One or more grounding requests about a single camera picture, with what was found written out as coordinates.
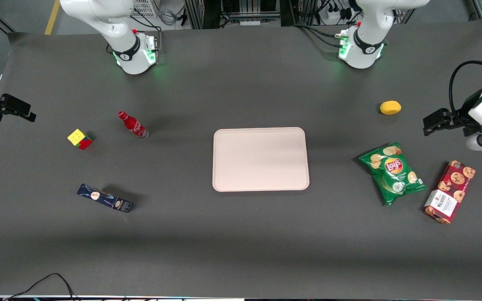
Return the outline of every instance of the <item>white label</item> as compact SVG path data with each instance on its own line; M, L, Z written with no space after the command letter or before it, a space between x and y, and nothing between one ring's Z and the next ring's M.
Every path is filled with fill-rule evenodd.
M92 198L92 200L98 200L98 198L100 198L100 193L94 191L93 193L90 193L90 198Z
M457 200L451 197L449 194L439 189L431 192L425 206L432 206L436 210L444 213L448 217L451 217L453 210L457 206Z

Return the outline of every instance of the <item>yellow floor line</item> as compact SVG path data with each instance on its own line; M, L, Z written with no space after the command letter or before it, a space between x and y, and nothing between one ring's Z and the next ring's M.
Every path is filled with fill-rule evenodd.
M53 8L51 10L51 15L49 15L48 25L46 25L46 31L44 32L44 34L51 34L51 31L53 30L53 25L55 25L55 19L57 19L59 7L61 7L61 3L59 2L59 0L55 0Z

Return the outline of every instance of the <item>lemon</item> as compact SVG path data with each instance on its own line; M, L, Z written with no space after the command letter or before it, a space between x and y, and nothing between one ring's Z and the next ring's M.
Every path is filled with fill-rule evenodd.
M393 115L401 111L401 105L394 100L384 101L380 105L380 112L384 115Z

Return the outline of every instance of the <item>pink tray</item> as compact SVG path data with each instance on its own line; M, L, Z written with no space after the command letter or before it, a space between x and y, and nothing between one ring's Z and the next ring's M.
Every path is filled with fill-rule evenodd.
M232 128L215 132L216 191L304 190L308 185L302 128Z

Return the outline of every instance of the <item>bottle cap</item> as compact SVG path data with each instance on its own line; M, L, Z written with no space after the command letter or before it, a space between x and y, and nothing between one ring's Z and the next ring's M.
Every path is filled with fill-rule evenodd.
M128 114L126 114L126 112L124 111L119 111L118 118L120 118L121 120L126 120L128 118Z

